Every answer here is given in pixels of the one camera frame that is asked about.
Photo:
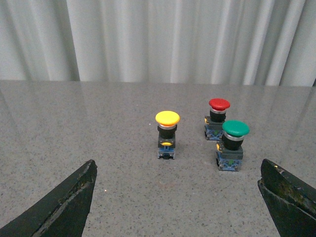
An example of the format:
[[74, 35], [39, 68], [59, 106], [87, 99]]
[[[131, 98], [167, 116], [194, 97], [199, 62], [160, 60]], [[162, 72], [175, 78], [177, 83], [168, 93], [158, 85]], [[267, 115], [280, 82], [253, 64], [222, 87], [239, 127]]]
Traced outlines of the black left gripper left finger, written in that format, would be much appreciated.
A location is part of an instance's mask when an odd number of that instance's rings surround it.
[[62, 183], [0, 229], [2, 237], [80, 237], [90, 213], [97, 176], [87, 161]]

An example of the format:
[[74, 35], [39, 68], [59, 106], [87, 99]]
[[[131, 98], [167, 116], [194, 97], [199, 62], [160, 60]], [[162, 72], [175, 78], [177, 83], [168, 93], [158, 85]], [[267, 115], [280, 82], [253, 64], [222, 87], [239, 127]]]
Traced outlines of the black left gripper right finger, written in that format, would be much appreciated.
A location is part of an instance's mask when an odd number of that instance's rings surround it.
[[316, 190], [276, 163], [263, 159], [259, 191], [281, 237], [316, 235]]

